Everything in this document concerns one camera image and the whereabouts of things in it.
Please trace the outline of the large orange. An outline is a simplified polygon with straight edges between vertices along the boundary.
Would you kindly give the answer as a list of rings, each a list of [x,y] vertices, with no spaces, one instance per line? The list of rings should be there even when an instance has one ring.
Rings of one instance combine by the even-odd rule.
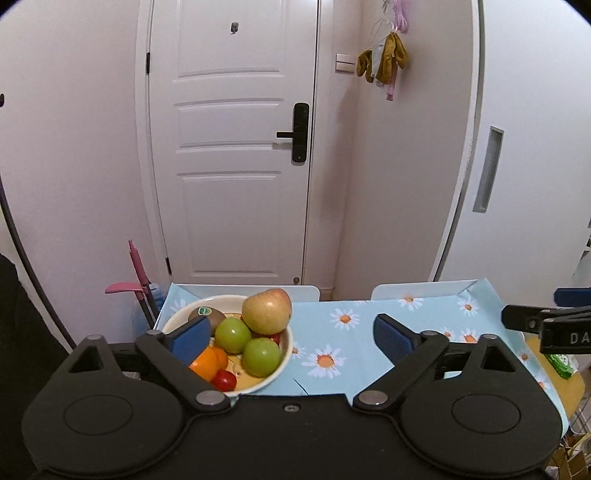
[[[189,366],[190,370],[207,382],[211,382],[217,372],[223,369],[221,356],[214,347],[206,347]]]

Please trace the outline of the red tomato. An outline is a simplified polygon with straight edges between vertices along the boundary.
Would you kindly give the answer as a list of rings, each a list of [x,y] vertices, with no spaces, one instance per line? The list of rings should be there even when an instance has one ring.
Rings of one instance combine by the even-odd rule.
[[[270,339],[273,340],[273,342],[276,343],[277,346],[280,346],[281,333],[276,333],[276,334],[271,335]]]
[[[211,384],[221,392],[232,392],[235,391],[236,385],[238,385],[238,379],[235,374],[228,370],[218,370]]]

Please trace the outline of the green apple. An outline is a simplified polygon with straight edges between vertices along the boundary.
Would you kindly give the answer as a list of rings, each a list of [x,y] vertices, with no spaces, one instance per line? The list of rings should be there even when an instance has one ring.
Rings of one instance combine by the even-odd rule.
[[[242,351],[242,367],[250,376],[263,378],[270,376],[279,367],[280,347],[269,338],[254,338]]]
[[[225,318],[214,332],[215,344],[232,355],[242,354],[250,340],[252,340],[252,331],[242,319],[237,317]]]

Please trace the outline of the yellow red apple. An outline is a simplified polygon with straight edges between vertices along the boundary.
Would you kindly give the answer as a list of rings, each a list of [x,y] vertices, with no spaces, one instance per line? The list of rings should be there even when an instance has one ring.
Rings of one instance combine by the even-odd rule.
[[[254,294],[242,303],[242,319],[252,331],[260,335],[283,332],[293,315],[290,296],[280,288]]]

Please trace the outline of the small orange mandarin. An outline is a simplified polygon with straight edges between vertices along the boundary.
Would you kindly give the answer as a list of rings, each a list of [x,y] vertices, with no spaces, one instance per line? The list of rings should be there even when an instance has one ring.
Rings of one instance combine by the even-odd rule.
[[[225,370],[226,368],[228,368],[228,355],[226,354],[226,352],[223,349],[216,346],[212,346],[211,349],[215,354],[218,369]]]

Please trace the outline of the green white snack packet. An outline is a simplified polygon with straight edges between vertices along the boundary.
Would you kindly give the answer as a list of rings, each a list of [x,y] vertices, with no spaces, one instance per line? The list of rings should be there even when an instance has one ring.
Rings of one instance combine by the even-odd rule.
[[[570,379],[578,371],[578,362],[572,355],[545,354],[545,358],[563,379]]]

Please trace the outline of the brown kiwi with sticker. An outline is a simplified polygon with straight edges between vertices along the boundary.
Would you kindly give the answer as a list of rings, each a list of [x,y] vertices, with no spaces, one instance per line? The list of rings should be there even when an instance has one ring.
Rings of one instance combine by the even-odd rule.
[[[209,324],[209,333],[211,336],[214,335],[218,325],[226,318],[224,313],[221,311],[209,307],[209,306],[200,306],[192,310],[188,316],[188,321],[193,321],[197,319],[207,320]]]

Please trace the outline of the blue daisy tablecloth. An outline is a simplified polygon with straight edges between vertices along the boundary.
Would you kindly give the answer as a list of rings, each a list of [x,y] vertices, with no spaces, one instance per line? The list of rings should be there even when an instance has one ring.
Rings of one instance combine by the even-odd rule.
[[[498,335],[555,404],[568,414],[548,374],[524,336],[501,322],[504,302],[486,280],[381,285],[367,300],[323,301],[314,286],[283,288],[293,302],[293,347],[287,367],[257,395],[304,396],[356,393],[393,364],[374,342],[374,320],[387,314],[415,332],[434,330],[458,343]]]

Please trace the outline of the white wardrobe sliding door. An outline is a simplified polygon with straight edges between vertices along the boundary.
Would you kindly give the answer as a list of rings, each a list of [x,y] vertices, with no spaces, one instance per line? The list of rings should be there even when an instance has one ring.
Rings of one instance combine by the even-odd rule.
[[[478,5],[474,134],[445,280],[549,306],[590,236],[590,26],[565,1]]]

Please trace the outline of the black garment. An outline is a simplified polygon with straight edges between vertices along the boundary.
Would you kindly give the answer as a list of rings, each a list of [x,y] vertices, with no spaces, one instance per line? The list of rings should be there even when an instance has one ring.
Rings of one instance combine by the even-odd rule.
[[[21,284],[1,258],[1,477],[26,479],[35,466],[21,433],[22,417],[67,357]]]

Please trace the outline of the black clothes rack pole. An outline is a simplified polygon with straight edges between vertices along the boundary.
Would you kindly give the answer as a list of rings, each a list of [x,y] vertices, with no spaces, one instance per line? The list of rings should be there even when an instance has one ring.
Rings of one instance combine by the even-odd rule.
[[[25,248],[22,244],[20,236],[18,234],[18,230],[16,224],[14,222],[12,212],[10,210],[10,206],[6,197],[6,192],[4,185],[1,185],[1,209],[3,212],[4,219],[7,224],[7,230],[15,247],[16,253],[21,261],[21,264],[26,272],[26,275],[34,289],[37,297],[39,298],[41,304],[43,305],[44,311],[48,314],[49,318],[53,326],[57,329],[61,338],[67,343],[70,349],[74,349],[76,347],[76,342],[66,329],[65,325],[59,318],[58,314],[56,313],[53,305],[51,304],[50,300],[48,299],[45,291],[39,279],[37,278],[34,269],[30,263],[30,260],[26,254]]]

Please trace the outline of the white panel door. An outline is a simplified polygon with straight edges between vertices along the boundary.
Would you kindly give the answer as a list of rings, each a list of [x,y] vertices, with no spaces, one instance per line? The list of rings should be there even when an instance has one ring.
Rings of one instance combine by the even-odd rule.
[[[136,120],[166,282],[314,284],[330,1],[143,1]],[[308,160],[291,161],[296,103]]]

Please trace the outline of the hanging clothes on hanger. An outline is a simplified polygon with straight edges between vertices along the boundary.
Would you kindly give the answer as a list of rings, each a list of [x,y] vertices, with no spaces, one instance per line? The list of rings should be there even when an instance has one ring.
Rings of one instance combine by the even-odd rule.
[[[401,39],[401,35],[408,32],[409,24],[402,1],[383,1],[381,9],[381,17],[370,29],[367,49],[356,59],[356,76],[385,88],[386,100],[393,102],[398,73],[409,62]]]

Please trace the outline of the white wall switch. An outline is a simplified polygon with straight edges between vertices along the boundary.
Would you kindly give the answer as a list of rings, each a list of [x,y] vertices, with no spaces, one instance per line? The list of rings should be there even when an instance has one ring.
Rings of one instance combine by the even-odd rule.
[[[356,72],[356,57],[348,54],[335,55],[335,71],[353,74]]]

